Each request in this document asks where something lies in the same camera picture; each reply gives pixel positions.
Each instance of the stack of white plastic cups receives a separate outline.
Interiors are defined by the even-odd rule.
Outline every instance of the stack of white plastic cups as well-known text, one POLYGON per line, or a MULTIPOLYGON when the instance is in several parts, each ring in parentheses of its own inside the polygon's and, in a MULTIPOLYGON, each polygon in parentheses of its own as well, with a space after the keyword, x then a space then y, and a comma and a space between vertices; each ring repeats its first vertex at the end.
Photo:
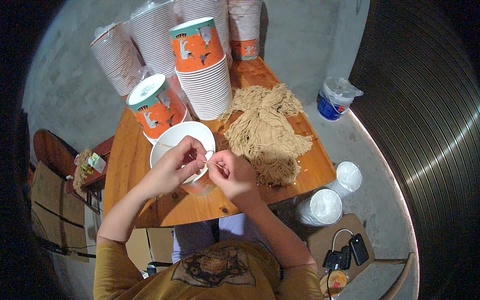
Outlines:
POLYGON ((333 224, 342 217, 342 201, 332 190, 319 190, 311 198, 298 204, 297 217, 303 224, 311 226, 333 224))
POLYGON ((229 44, 227 0, 174 0, 174 10, 179 24, 203 17, 213 17, 223 52, 229 68, 232 54, 229 44))
POLYGON ((235 58, 257 58, 261 10, 261 0, 228 0, 230 46, 235 58))
POLYGON ((136 86, 135 77, 142 66, 138 52, 121 22, 99 29, 90 44, 92 52, 119 96, 126 96, 136 86))
POLYGON ((335 191, 340 198, 356 191, 362 181, 360 170, 349 161, 344 161, 336 167, 335 181, 325 185, 327 188, 335 191))
POLYGON ((130 29, 142 57, 154 74, 169 76, 175 72, 175 58, 168 30, 177 25, 173 1, 150 3, 130 18, 130 29))

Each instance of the corrugated metal wall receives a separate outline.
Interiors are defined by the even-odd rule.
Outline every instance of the corrugated metal wall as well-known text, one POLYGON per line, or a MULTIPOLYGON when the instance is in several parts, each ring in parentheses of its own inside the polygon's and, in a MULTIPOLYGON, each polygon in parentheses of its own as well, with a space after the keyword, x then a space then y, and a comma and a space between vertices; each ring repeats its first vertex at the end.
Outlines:
POLYGON ((352 109, 399 181, 417 236, 420 297, 465 261, 480 181, 480 89, 431 3, 373 1, 350 76, 352 109))

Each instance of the hand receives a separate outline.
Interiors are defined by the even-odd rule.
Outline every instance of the hand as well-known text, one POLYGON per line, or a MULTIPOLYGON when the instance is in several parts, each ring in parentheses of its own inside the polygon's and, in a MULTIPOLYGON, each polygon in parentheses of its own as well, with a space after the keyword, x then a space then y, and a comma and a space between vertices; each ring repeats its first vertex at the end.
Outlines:
POLYGON ((171 192, 191 175, 200 174, 206 154, 202 143, 187 135, 163 154, 138 186, 141 186, 148 199, 171 192))
POLYGON ((253 168, 246 160, 224 150, 213 154, 209 161, 224 167, 207 164, 209 177, 240 210, 248 202, 260 199, 253 168))

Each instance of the cardboard box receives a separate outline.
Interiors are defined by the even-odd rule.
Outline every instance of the cardboard box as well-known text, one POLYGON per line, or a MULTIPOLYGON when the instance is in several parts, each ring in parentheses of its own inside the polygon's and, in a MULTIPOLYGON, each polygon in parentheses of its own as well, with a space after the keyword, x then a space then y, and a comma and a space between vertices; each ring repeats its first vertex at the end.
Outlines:
POLYGON ((153 261, 148 247, 147 230, 135 228, 130 239, 125 244, 127 254, 133 264, 142 271, 147 270, 147 265, 153 261))
POLYGON ((63 181, 43 163, 35 170, 30 198, 53 213, 60 215, 63 181))
POLYGON ((62 235, 64 235, 63 240, 65 248, 74 247, 78 252, 87 253, 87 240, 85 237, 85 228, 81 228, 75 225, 72 225, 68 222, 61 221, 62 226, 62 235))
POLYGON ((62 232, 60 218, 38 204, 32 204, 32 222, 37 236, 49 240, 57 245, 62 245, 62 232))
POLYGON ((85 225, 85 203, 75 196, 66 192, 66 185, 63 188, 63 201, 61 205, 61 216, 78 224, 85 225))
POLYGON ((172 262, 173 252, 173 228, 149 228, 147 229, 150 249, 153 260, 162 263, 172 262))

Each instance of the wooden table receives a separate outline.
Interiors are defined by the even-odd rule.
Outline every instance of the wooden table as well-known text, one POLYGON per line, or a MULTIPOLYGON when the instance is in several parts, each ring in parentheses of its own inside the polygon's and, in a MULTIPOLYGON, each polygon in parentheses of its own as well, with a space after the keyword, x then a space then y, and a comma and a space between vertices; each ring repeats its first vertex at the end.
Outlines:
MULTIPOLYGON (((271 89, 280 81, 260 58, 234 61, 230 71, 233 88, 260 85, 271 89)), ((223 133, 234 122, 238 112, 226 122, 201 121, 213 132, 215 140, 223 138, 223 133)), ((312 149, 299 156, 302 172, 295 184, 284 187, 259 186, 260 195, 267 204, 273 204, 309 192, 332 182, 336 171, 322 144, 303 114, 288 118, 296 134, 313 136, 312 149)), ((104 214, 131 190, 150 170, 152 145, 144 137, 134 115, 127 108, 121 117, 109 158, 105 183, 104 214)), ((154 228, 186 224, 224 216, 240 211, 223 195, 219 188, 205 196, 193 196, 177 188, 174 192, 150 199, 137 220, 137 228, 154 228)))

